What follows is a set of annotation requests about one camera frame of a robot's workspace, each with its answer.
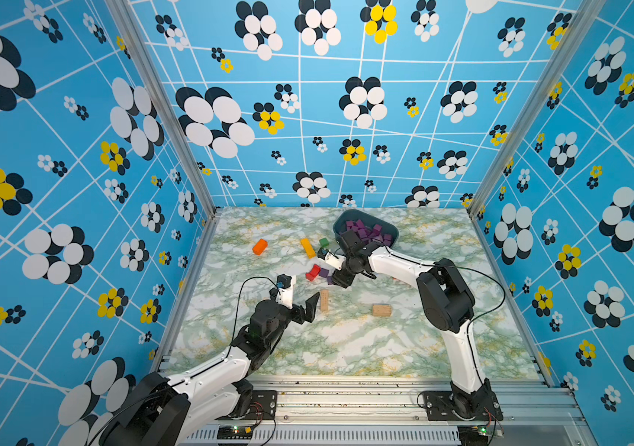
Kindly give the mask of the yellow long brick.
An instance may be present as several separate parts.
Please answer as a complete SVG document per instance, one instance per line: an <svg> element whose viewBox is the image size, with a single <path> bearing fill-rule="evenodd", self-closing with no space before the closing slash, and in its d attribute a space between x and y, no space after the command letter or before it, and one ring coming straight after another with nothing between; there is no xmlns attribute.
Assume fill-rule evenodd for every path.
<svg viewBox="0 0 634 446"><path fill-rule="evenodd" d="M306 255L308 256L308 258L315 258L316 256L316 251L313 248L311 242L309 241L308 238L303 238L300 240L300 245L302 245L303 249L305 250Z"/></svg>

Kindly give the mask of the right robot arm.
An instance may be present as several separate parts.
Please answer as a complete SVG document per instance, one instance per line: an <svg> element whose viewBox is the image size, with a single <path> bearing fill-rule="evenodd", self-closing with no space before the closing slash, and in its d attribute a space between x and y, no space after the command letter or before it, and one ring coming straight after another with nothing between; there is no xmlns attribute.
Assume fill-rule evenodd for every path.
<svg viewBox="0 0 634 446"><path fill-rule="evenodd" d="M385 275L418 291L423 312L446 347L454 412L463 419L483 412L493 392L471 333L475 297L454 262L413 258L377 241L367 243L356 232L343 233L338 244L340 255L325 248L318 251L318 258L335 268L334 284L349 288L358 275L371 279Z"/></svg>

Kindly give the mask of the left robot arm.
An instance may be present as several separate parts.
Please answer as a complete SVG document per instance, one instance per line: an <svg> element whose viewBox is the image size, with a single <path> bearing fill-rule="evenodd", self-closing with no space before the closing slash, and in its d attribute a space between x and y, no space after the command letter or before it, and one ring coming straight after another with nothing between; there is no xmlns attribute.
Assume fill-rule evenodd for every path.
<svg viewBox="0 0 634 446"><path fill-rule="evenodd" d="M243 417L254 390L247 377L274 353L290 323L314 321L319 302L319 293L303 306L287 307L281 298L259 302L224 359L199 372L146 375L88 443L177 445L218 418Z"/></svg>

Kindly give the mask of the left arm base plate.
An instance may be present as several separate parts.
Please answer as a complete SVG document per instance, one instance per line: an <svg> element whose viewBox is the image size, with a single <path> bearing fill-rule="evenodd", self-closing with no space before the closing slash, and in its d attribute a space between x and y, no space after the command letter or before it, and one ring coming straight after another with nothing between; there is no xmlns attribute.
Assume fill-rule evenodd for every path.
<svg viewBox="0 0 634 446"><path fill-rule="evenodd" d="M267 421L275 418L278 392L275 390L253 390L247 397L240 397L229 412L219 413L210 421L248 420Z"/></svg>

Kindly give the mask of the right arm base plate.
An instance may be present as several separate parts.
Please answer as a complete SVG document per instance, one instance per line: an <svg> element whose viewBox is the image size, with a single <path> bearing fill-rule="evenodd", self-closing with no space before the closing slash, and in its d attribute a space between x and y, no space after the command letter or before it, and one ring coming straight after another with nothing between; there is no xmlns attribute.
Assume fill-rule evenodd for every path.
<svg viewBox="0 0 634 446"><path fill-rule="evenodd" d="M422 391L416 404L429 421L465 421L487 424L504 419L501 405L491 390L465 394L460 390Z"/></svg>

